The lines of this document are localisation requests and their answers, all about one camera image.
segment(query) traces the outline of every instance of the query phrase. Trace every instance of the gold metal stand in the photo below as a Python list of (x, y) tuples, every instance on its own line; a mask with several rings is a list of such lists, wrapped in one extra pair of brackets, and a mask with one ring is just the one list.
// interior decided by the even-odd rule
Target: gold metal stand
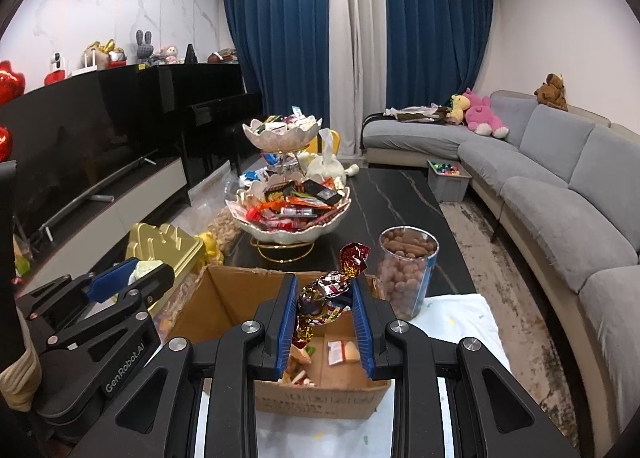
[[(308, 148), (309, 146), (310, 146), (310, 144), (307, 144), (306, 146), (301, 146), (300, 148), (294, 149), (293, 151), (273, 151), (273, 152), (270, 152), (268, 154), (289, 154), (289, 153), (291, 153), (295, 157), (296, 162), (298, 163), (298, 169), (300, 170), (300, 172), (303, 172), (302, 168), (300, 167), (300, 161), (298, 159), (298, 153), (300, 151), (305, 151), (305, 149)], [(277, 169), (278, 169), (278, 174), (283, 174), (284, 173), (284, 159), (280, 163), (280, 166)]]
[[(314, 249), (316, 242), (304, 242), (304, 243), (295, 243), (291, 245), (277, 245), (264, 243), (256, 240), (255, 238), (251, 238), (251, 246), (258, 249), (258, 254), (260, 254), (265, 260), (271, 261), (272, 263), (293, 263), (294, 261), (299, 261), (302, 258), (308, 256), (311, 251)], [(288, 248), (300, 248), (300, 247), (309, 247), (306, 252), (296, 258), (290, 258), (288, 260), (274, 260), (267, 256), (262, 250), (286, 250)]]

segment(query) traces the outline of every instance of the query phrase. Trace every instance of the black marble tabletop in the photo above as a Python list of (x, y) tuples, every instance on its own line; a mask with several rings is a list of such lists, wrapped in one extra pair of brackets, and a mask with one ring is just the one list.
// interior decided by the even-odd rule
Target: black marble tabletop
[[(389, 227), (412, 226), (429, 232), (440, 244), (427, 296), (475, 293), (458, 244), (420, 170), (361, 169), (356, 176), (348, 179), (347, 185), (351, 188), (352, 199), (349, 211), (334, 232), (316, 241), (308, 256), (293, 263), (272, 263), (260, 256), (257, 249), (251, 246), (251, 236), (242, 232), (225, 258), (225, 264), (285, 272), (327, 272), (339, 270), (338, 253), (344, 245), (360, 242), (373, 249), (367, 266), (369, 272), (375, 274), (382, 256), (378, 243), (380, 233)], [(295, 256), (296, 250), (301, 249), (265, 250), (265, 254), (276, 260), (284, 260)]]

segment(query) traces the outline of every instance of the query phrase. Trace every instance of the wrapped candy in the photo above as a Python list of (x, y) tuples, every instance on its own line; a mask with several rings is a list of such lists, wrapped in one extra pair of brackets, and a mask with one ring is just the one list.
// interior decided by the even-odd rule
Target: wrapped candy
[(298, 295), (298, 319), (293, 344), (304, 348), (313, 336), (313, 326), (335, 321), (351, 308), (351, 279), (367, 268), (371, 249), (359, 243), (340, 250), (340, 271), (332, 271), (304, 286)]

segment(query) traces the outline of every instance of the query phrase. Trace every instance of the cardboard box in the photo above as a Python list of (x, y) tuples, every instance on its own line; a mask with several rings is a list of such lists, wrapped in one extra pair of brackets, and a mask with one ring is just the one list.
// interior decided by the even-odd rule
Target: cardboard box
[[(261, 268), (204, 268), (197, 289), (178, 315), (167, 340), (180, 336), (198, 343), (222, 336), (231, 327), (251, 319), (260, 303), (276, 297), (283, 275)], [(296, 273), (301, 286), (321, 275), (321, 272)], [(375, 280), (369, 278), (369, 282), (374, 296), (381, 297)], [(256, 409), (315, 418), (369, 418), (390, 383), (369, 380), (359, 362), (329, 366), (327, 343), (336, 340), (356, 341), (351, 312), (314, 330), (310, 344), (316, 352), (308, 374), (316, 387), (256, 382)]]

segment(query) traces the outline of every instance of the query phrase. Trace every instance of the yellow stuffed toy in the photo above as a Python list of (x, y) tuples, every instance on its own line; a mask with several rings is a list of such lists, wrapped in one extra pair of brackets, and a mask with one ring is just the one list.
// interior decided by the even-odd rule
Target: yellow stuffed toy
[(447, 114), (447, 122), (456, 126), (462, 124), (465, 119), (465, 112), (471, 107), (471, 101), (464, 95), (453, 95), (451, 97), (452, 110)]
[(218, 241), (215, 234), (209, 231), (204, 231), (201, 234), (198, 234), (197, 237), (204, 242), (209, 263), (223, 264), (225, 262), (225, 257), (218, 248)]

